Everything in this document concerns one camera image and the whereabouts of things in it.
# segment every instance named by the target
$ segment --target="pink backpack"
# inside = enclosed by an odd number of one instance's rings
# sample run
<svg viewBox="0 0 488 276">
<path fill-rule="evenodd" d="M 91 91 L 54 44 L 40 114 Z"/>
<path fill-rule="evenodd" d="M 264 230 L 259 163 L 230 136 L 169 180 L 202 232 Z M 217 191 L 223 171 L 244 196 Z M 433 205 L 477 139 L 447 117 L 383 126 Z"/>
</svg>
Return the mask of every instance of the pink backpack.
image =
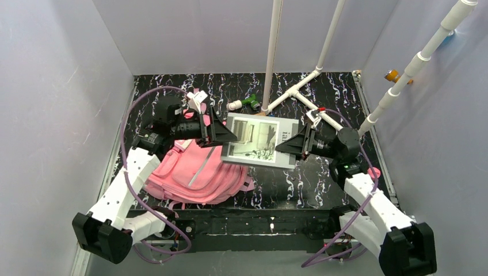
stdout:
<svg viewBox="0 0 488 276">
<path fill-rule="evenodd" d="M 209 124 L 207 115 L 204 121 Z M 221 152 L 222 147 L 200 148 L 193 140 L 176 141 L 144 189 L 155 198 L 184 204 L 218 204 L 240 190 L 254 190 L 247 167 L 222 163 Z"/>
</svg>

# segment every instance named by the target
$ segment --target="gray floor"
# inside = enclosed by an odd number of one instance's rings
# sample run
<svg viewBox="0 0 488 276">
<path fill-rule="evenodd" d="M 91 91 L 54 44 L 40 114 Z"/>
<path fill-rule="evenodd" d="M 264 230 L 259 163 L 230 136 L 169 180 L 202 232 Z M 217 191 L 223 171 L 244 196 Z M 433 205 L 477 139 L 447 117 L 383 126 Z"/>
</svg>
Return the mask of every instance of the gray floor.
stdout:
<svg viewBox="0 0 488 276">
<path fill-rule="evenodd" d="M 303 251 L 267 252 L 199 252 L 177 256 L 159 265 L 139 259 L 132 251 L 120 264 L 112 264 L 92 256 L 86 275 L 171 275 L 171 276 L 375 276 L 383 275 L 378 260 L 369 252 L 348 263 L 337 261 L 316 264 L 308 268 L 300 265 L 310 257 Z"/>
</svg>

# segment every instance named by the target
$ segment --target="orange object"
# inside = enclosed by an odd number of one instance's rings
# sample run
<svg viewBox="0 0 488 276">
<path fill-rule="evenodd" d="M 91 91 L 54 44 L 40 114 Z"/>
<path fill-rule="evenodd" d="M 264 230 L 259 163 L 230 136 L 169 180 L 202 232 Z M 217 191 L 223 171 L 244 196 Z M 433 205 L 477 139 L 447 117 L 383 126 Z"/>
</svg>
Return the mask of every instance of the orange object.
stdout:
<svg viewBox="0 0 488 276">
<path fill-rule="evenodd" d="M 400 78 L 400 74 L 398 73 L 397 70 L 392 69 L 392 70 L 389 70 L 388 72 L 386 72 L 386 74 L 384 75 L 384 78 L 390 82 L 396 83 L 398 81 L 398 79 Z M 412 79 L 409 80 L 409 82 L 407 82 L 408 85 L 410 85 L 411 83 L 413 83 Z"/>
</svg>

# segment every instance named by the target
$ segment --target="gray book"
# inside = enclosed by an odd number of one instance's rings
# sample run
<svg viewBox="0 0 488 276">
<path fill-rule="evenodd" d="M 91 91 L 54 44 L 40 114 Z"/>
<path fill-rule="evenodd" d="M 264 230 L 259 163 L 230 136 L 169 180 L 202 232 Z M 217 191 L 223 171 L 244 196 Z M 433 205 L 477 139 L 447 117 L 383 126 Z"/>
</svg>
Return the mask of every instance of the gray book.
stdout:
<svg viewBox="0 0 488 276">
<path fill-rule="evenodd" d="M 274 148 L 298 133 L 298 120 L 229 113 L 226 126 L 237 136 L 237 141 L 222 147 L 222 162 L 253 167 L 295 168 L 294 155 L 275 151 Z"/>
</svg>

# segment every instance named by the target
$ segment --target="pink round object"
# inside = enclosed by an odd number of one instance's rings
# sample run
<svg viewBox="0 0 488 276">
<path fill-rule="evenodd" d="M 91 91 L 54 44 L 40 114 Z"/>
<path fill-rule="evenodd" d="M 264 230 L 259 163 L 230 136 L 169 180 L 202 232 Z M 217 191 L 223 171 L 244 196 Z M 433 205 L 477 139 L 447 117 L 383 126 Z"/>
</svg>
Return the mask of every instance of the pink round object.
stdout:
<svg viewBox="0 0 488 276">
<path fill-rule="evenodd" d="M 379 178 L 381 176 L 381 171 L 375 167 L 373 167 L 373 169 L 375 170 L 376 176 Z M 375 175 L 373 174 L 371 168 L 368 169 L 368 174 L 371 177 L 371 179 L 375 180 Z"/>
</svg>

